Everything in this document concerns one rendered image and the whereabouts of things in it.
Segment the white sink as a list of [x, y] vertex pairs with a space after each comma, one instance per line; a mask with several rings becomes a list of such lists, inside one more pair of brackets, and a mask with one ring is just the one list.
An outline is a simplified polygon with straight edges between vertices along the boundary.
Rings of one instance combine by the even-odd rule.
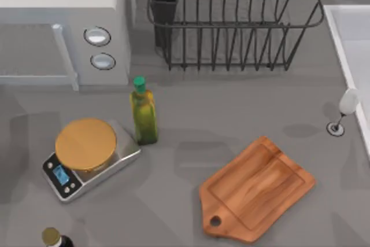
[[370, 160], [370, 5], [325, 5], [324, 12], [347, 87], [360, 97], [356, 116]]

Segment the green oil bottle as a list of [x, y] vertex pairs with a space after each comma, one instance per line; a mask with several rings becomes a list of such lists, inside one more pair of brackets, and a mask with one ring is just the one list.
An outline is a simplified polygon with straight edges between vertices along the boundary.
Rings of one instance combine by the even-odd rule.
[[151, 145], [158, 141], [156, 107], [153, 92], [146, 88], [143, 76], [133, 80], [134, 90], [130, 94], [135, 138], [139, 145]]

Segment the pale microwave oven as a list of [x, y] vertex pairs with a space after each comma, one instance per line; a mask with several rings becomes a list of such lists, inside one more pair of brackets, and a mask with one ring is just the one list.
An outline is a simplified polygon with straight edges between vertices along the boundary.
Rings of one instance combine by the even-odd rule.
[[136, 0], [0, 0], [0, 24], [50, 26], [64, 75], [3, 75], [0, 85], [125, 86]]

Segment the wooden cutting board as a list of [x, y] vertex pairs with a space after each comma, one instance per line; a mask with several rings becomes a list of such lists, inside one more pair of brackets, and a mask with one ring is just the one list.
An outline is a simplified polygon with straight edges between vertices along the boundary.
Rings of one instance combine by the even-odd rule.
[[253, 243], [315, 184], [311, 173], [261, 136], [200, 185], [203, 231]]

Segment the black cutlery holder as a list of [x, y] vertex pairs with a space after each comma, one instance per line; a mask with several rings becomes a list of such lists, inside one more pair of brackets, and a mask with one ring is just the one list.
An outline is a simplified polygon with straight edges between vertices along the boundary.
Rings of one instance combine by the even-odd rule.
[[172, 30], [165, 25], [173, 24], [177, 3], [178, 0], [150, 0], [156, 47], [166, 49], [168, 46]]

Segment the dark bottle with gold cap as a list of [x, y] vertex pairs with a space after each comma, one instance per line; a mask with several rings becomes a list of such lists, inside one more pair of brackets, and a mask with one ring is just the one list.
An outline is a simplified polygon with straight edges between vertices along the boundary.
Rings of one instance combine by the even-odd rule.
[[42, 241], [46, 247], [75, 247], [68, 236], [62, 235], [54, 227], [47, 227], [42, 231]]

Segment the tall tap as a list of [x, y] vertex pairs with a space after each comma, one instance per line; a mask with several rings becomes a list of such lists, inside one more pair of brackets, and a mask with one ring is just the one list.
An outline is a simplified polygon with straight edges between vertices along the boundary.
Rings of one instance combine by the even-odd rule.
[[334, 137], [341, 137], [345, 133], [345, 128], [342, 125], [342, 120], [348, 115], [352, 115], [359, 104], [358, 90], [354, 88], [348, 88], [343, 94], [339, 101], [339, 112], [340, 118], [336, 122], [330, 122], [326, 126], [327, 132]]

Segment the silver kitchen scale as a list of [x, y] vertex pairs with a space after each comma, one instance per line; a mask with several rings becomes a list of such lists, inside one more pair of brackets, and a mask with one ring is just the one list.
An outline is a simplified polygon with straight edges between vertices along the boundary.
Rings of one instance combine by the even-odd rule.
[[57, 198], [66, 203], [122, 170], [140, 153], [118, 121], [85, 117], [60, 131], [42, 172]]

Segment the round microwave knob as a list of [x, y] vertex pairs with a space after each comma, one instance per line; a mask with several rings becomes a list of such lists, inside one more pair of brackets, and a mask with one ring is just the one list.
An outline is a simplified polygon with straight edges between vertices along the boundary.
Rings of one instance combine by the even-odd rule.
[[108, 53], [99, 53], [91, 56], [90, 63], [100, 71], [109, 71], [116, 66], [116, 60]]
[[87, 43], [96, 47], [106, 46], [111, 41], [111, 34], [108, 30], [102, 27], [91, 27], [85, 29], [83, 36]]

